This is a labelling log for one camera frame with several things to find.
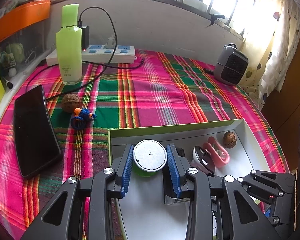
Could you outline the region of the pink clip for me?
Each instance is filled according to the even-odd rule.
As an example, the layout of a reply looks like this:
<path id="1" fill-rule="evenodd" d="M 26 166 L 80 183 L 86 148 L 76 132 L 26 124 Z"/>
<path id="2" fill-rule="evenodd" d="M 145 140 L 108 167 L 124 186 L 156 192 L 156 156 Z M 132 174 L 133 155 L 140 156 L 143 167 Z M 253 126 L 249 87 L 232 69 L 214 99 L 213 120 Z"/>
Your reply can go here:
<path id="1" fill-rule="evenodd" d="M 209 153 L 215 167 L 217 168 L 224 167 L 230 161 L 229 153 L 214 137 L 209 137 L 207 142 L 203 143 L 203 149 Z"/>

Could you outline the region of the grey mini heater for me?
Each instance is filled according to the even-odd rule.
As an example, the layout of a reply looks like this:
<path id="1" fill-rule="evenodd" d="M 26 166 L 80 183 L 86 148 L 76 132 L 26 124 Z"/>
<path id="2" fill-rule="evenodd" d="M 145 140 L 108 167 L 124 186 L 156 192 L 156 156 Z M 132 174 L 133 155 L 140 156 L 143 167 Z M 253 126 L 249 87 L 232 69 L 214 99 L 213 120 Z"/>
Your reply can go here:
<path id="1" fill-rule="evenodd" d="M 216 62 L 213 75 L 216 80 L 230 86 L 239 84 L 249 64 L 248 57 L 237 49 L 235 43 L 229 43 Z"/>

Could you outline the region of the blue orange toy charm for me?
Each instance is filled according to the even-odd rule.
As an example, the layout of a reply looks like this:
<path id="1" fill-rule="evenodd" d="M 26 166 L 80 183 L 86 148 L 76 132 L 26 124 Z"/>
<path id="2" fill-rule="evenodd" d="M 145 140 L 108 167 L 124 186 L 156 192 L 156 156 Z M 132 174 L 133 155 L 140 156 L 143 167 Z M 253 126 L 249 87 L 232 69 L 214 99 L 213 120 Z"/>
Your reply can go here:
<path id="1" fill-rule="evenodd" d="M 76 131 L 81 131 L 87 123 L 96 118 L 96 114 L 91 113 L 86 108 L 75 108 L 74 116 L 70 120 L 71 127 Z"/>

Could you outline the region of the orange tray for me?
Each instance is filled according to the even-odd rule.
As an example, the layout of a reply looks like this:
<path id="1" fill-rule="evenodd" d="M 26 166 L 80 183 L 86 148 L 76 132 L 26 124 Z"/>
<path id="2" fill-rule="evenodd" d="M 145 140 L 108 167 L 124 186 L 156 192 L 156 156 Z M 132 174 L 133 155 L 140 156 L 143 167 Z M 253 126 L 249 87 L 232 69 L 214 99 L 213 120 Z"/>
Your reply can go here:
<path id="1" fill-rule="evenodd" d="M 0 19 L 0 42 L 16 32 L 50 17 L 50 0 L 25 3 Z"/>

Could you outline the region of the black clip on windowsill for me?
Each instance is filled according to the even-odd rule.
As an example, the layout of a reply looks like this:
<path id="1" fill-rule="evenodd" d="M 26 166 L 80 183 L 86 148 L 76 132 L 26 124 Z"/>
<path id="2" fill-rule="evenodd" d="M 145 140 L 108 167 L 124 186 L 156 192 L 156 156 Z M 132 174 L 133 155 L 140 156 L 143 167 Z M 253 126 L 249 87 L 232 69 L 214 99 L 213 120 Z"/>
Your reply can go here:
<path id="1" fill-rule="evenodd" d="M 208 27 L 214 25 L 215 21 L 219 19 L 225 19 L 225 16 L 222 14 L 210 14 L 210 24 Z"/>

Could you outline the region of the black cylindrical light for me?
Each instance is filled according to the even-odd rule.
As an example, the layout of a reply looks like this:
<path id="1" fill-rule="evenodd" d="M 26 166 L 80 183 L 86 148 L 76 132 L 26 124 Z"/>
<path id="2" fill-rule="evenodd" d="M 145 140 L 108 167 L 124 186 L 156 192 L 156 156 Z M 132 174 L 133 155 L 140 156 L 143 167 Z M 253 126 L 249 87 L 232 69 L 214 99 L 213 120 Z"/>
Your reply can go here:
<path id="1" fill-rule="evenodd" d="M 193 186 L 189 187 L 187 183 L 186 171 L 190 164 L 185 158 L 184 150 L 174 144 L 168 144 L 166 152 L 167 163 L 162 171 L 165 205 L 189 201 Z"/>

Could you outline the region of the brown walnut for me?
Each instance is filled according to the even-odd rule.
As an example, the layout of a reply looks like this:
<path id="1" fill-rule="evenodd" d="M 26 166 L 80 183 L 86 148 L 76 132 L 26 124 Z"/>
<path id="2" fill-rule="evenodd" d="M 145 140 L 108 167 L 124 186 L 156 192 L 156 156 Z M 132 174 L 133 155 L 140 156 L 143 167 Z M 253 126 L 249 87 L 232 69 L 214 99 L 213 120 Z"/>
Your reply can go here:
<path id="1" fill-rule="evenodd" d="M 228 131 L 223 136 L 223 145 L 226 148 L 234 148 L 237 142 L 237 137 L 234 132 Z"/>

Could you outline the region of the green lotion bottle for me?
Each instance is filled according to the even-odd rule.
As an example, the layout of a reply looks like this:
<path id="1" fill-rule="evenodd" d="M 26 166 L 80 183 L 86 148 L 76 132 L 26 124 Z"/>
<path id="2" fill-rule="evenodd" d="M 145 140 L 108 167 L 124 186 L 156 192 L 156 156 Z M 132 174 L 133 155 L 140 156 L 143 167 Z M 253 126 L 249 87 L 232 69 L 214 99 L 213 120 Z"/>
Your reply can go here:
<path id="1" fill-rule="evenodd" d="M 82 77 L 82 29 L 77 25 L 78 4 L 62 7 L 61 29 L 56 33 L 59 70 L 65 85 L 75 85 Z"/>

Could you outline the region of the heart pattern curtain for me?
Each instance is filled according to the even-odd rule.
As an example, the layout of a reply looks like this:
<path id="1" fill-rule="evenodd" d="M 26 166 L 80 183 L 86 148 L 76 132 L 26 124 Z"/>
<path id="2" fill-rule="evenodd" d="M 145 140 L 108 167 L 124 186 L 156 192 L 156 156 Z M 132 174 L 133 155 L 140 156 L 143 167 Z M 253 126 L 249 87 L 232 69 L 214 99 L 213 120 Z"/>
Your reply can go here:
<path id="1" fill-rule="evenodd" d="M 256 0 L 248 17 L 242 52 L 249 64 L 239 85 L 262 109 L 283 87 L 300 40 L 300 8 L 294 0 Z"/>

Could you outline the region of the black smartphone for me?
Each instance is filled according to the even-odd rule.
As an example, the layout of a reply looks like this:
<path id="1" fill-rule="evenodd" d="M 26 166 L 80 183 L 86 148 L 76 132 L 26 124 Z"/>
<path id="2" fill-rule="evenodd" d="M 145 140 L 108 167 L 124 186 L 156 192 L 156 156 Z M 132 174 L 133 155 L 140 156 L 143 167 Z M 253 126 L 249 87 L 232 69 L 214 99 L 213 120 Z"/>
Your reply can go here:
<path id="1" fill-rule="evenodd" d="M 31 179 L 62 159 L 43 86 L 34 87 L 15 100 L 13 132 L 23 178 Z"/>

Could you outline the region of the white power strip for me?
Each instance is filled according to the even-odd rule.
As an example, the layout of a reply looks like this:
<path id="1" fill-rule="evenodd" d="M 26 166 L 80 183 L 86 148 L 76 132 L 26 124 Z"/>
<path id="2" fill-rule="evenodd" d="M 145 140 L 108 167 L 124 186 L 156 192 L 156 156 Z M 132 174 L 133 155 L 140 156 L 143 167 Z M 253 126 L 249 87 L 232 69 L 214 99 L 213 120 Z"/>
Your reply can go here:
<path id="1" fill-rule="evenodd" d="M 108 63 L 113 49 L 107 49 L 104 45 L 90 45 L 82 51 L 82 60 L 96 63 Z M 137 59 L 133 46 L 117 46 L 111 63 L 134 63 Z M 57 50 L 55 49 L 46 57 L 48 66 L 58 63 Z"/>

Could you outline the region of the black charger plug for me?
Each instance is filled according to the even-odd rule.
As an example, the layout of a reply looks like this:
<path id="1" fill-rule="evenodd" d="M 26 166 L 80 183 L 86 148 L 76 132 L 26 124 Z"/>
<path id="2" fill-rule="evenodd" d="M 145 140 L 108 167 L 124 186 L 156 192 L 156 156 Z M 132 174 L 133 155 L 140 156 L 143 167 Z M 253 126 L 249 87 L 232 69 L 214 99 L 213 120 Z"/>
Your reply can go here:
<path id="1" fill-rule="evenodd" d="M 82 20 L 78 20 L 78 27 L 82 30 L 82 50 L 85 51 L 89 47 L 90 27 L 83 25 Z"/>

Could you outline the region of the plaid bed cloth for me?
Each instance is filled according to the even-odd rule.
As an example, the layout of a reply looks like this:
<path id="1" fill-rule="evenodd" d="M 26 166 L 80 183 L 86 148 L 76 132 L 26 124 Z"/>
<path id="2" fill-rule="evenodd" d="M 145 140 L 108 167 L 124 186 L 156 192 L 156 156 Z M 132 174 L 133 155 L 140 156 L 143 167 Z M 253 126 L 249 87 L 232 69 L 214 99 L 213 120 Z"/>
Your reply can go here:
<path id="1" fill-rule="evenodd" d="M 19 171 L 13 138 L 14 100 L 0 119 L 0 222 L 13 239 L 19 239 L 41 208 L 70 176 L 85 179 L 108 166 L 108 130 L 244 119 L 253 132 L 272 172 L 289 170 L 282 148 L 266 119 L 238 86 L 230 87 L 207 75 L 209 65 L 160 52 L 139 50 L 143 65 L 121 66 L 103 72 L 83 67 L 79 90 L 84 108 L 96 120 L 80 132 L 70 125 L 71 115 L 61 108 L 62 83 L 58 67 L 39 67 L 21 85 L 42 85 L 47 109 L 63 159 L 33 179 Z"/>

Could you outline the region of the black round disc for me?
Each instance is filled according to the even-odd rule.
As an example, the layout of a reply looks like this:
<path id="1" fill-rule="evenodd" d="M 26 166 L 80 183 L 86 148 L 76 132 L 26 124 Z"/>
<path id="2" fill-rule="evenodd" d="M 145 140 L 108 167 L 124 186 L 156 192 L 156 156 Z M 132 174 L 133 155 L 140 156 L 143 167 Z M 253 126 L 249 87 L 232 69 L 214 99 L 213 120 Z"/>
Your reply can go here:
<path id="1" fill-rule="evenodd" d="M 210 154 L 200 146 L 195 146 L 192 151 L 191 167 L 201 170 L 205 174 L 215 174 L 216 167 L 211 159 Z"/>

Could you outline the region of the white disc green base holder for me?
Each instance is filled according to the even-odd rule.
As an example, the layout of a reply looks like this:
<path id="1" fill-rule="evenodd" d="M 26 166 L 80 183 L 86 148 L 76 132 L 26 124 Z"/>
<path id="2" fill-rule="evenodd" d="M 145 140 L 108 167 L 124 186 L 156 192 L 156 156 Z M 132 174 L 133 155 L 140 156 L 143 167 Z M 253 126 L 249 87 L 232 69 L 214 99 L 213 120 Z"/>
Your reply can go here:
<path id="1" fill-rule="evenodd" d="M 163 169 L 167 162 L 167 151 L 158 141 L 146 139 L 133 147 L 133 170 L 141 177 L 151 177 Z"/>

